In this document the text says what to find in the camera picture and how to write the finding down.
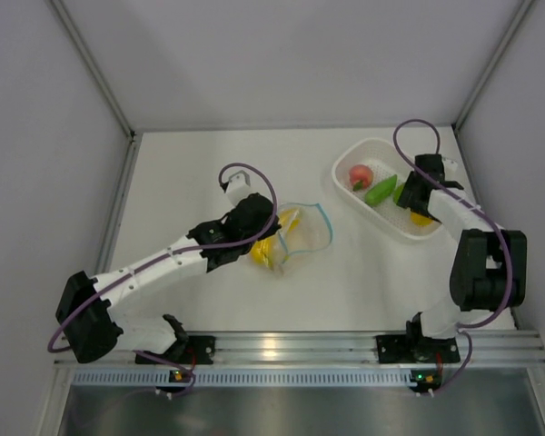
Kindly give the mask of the green fake vegetable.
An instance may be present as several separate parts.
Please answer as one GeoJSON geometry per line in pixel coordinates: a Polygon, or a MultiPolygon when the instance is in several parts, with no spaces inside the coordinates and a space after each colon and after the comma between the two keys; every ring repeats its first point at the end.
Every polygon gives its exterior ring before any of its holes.
{"type": "Polygon", "coordinates": [[[405,187],[405,184],[402,183],[402,184],[400,184],[399,186],[397,186],[397,187],[395,188],[394,192],[392,193],[392,197],[391,197],[391,198],[392,198],[392,201],[393,201],[395,204],[398,203],[398,201],[399,201],[399,199],[400,199],[400,197],[401,197],[401,194],[402,194],[402,192],[403,192],[403,190],[404,190],[404,187],[405,187]]]}
{"type": "Polygon", "coordinates": [[[396,188],[398,177],[396,174],[375,184],[365,195],[364,202],[375,207],[388,198],[396,188]]]}

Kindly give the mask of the yellow fake lemon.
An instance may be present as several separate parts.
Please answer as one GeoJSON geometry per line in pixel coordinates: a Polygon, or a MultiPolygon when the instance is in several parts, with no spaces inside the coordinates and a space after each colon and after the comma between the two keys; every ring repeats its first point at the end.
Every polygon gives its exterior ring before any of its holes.
{"type": "Polygon", "coordinates": [[[411,212],[410,219],[413,224],[419,227],[426,227],[434,223],[432,218],[415,212],[411,212]]]}

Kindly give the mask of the clear zip top bag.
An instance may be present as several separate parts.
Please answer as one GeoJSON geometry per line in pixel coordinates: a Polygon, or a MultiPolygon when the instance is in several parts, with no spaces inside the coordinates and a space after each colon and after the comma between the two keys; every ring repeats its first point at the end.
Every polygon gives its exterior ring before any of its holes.
{"type": "Polygon", "coordinates": [[[284,275],[300,267],[315,253],[327,249],[333,240],[332,224],[319,203],[282,203],[278,217],[281,210],[288,207],[299,207],[302,213],[298,227],[287,238],[289,258],[273,271],[255,263],[258,267],[277,275],[284,275]]]}

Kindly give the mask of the red fake peach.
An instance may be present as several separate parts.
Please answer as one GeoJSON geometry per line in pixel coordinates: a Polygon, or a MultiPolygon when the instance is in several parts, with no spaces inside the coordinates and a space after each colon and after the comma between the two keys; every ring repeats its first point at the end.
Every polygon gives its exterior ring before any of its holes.
{"type": "Polygon", "coordinates": [[[349,181],[354,192],[365,190],[372,185],[373,171],[364,164],[356,164],[349,170],[349,181]]]}

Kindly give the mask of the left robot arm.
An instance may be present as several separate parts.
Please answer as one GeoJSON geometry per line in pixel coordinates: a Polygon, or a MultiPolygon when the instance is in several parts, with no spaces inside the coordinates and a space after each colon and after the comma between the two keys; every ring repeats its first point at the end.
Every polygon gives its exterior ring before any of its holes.
{"type": "Polygon", "coordinates": [[[167,248],[137,263],[90,276],[72,275],[55,313],[57,336],[64,336],[81,364],[113,351],[134,352],[140,364],[179,362],[189,335],[174,316],[129,317],[125,309],[185,279],[238,261],[280,228],[278,200],[250,193],[222,218],[199,223],[167,248]]]}

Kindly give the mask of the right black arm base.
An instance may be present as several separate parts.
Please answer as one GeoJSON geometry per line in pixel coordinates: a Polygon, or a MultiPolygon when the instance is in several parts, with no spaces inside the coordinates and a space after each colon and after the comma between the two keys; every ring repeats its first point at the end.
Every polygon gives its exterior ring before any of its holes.
{"type": "Polygon", "coordinates": [[[380,364],[461,361],[455,339],[411,339],[405,334],[385,334],[376,337],[376,344],[380,364]]]}

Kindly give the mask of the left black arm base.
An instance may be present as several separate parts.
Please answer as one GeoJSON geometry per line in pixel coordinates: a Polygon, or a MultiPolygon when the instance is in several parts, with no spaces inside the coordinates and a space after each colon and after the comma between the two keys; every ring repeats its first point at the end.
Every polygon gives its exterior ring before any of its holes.
{"type": "Polygon", "coordinates": [[[192,334],[186,342],[177,342],[163,354],[136,354],[136,364],[212,365],[216,338],[212,335],[192,334]]]}

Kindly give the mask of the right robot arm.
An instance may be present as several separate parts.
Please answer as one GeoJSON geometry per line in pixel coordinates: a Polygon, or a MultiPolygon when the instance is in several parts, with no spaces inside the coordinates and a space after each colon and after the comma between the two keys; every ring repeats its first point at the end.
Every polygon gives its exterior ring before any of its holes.
{"type": "Polygon", "coordinates": [[[460,328],[480,328],[523,303],[526,235],[493,222],[459,183],[446,178],[440,155],[414,158],[396,204],[440,223],[457,243],[449,293],[406,323],[405,347],[413,359],[428,360],[460,328]]]}

